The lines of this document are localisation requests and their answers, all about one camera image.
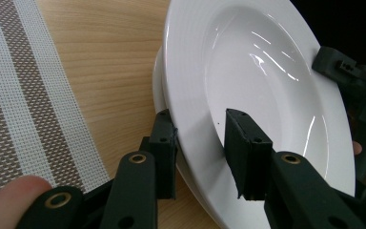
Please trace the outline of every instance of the wooden surface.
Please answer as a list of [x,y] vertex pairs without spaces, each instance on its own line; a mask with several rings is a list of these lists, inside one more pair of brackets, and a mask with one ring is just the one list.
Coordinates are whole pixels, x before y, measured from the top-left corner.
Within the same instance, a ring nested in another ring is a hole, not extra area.
[[[168,0],[38,0],[106,169],[136,151],[154,118],[152,69]],[[217,228],[181,176],[159,228]]]

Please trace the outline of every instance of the dark background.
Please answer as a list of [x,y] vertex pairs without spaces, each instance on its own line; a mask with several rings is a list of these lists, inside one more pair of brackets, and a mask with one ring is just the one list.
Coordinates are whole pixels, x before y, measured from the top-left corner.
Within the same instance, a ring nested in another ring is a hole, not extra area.
[[366,0],[291,0],[321,46],[366,65]]

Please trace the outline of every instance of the placemat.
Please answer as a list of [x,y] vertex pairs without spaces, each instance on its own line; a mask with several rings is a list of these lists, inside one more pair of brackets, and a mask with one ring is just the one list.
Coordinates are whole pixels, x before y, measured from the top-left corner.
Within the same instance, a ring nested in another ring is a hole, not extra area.
[[22,175],[109,180],[34,0],[0,0],[0,188]]

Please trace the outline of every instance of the white stripe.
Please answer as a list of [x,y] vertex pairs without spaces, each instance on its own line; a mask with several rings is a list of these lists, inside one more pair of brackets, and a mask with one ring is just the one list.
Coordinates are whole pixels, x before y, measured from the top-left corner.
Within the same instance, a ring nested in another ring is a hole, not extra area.
[[0,27],[0,105],[24,175],[37,175],[55,186],[49,163],[23,96]]
[[34,1],[15,0],[14,5],[29,39],[52,107],[67,140],[86,191],[109,180],[92,136],[73,96],[56,48]]

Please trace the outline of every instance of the stacked plate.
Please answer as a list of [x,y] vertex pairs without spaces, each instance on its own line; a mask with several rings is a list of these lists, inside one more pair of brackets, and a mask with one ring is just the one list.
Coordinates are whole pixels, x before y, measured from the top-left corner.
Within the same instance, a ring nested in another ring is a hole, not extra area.
[[319,45],[289,0],[173,0],[153,71],[157,111],[178,128],[178,168],[224,228],[269,228],[262,201],[237,199],[223,153],[225,110],[248,113],[276,151],[307,157],[353,194],[352,141],[335,83],[311,70]]

